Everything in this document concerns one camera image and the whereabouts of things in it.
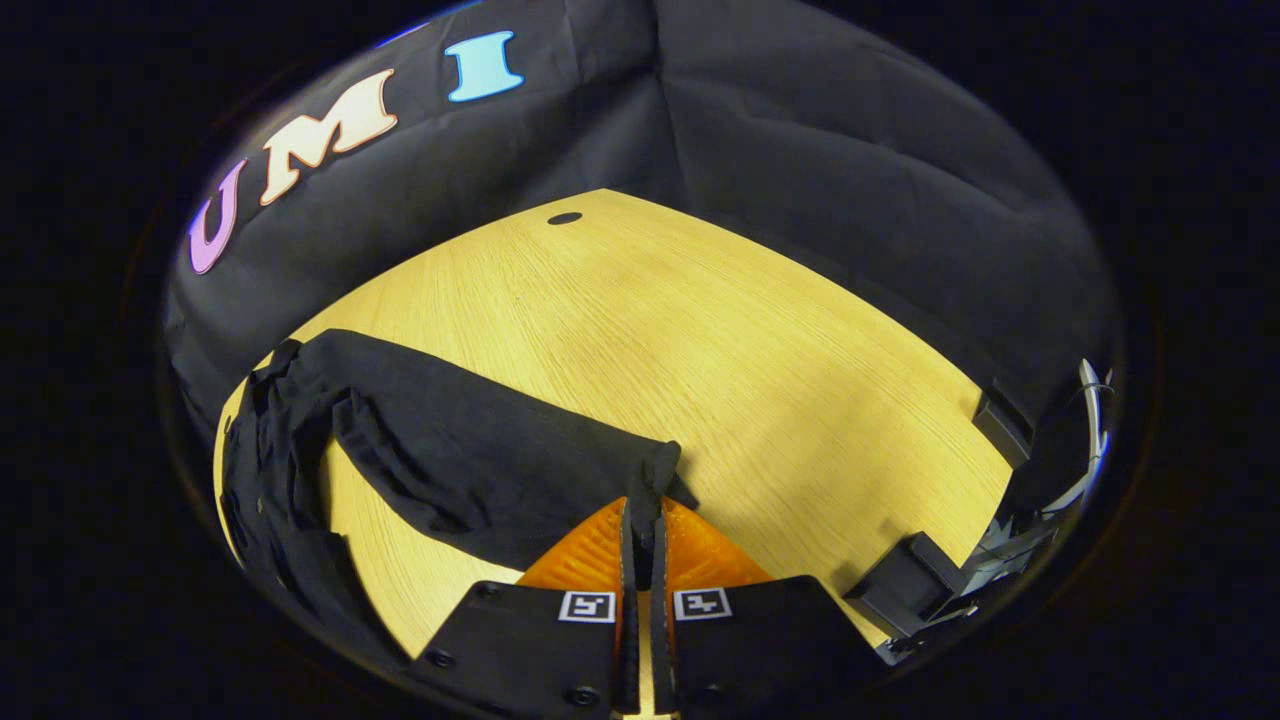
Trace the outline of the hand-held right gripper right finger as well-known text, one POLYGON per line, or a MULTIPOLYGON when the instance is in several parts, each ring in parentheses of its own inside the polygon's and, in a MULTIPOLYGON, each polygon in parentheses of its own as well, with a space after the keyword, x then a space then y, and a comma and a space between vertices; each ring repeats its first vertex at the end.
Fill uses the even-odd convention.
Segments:
POLYGON ((815 577, 772 577, 687 506, 660 507, 650 588, 658 714, 799 719, 888 675, 815 577))

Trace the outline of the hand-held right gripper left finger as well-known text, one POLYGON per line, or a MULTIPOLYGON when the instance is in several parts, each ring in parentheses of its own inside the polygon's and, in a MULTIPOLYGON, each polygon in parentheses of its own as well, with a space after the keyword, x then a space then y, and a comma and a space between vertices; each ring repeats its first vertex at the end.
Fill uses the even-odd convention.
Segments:
POLYGON ((410 671, 498 719, 618 719, 637 711, 628 501, 591 514, 516 582, 474 583, 410 671))

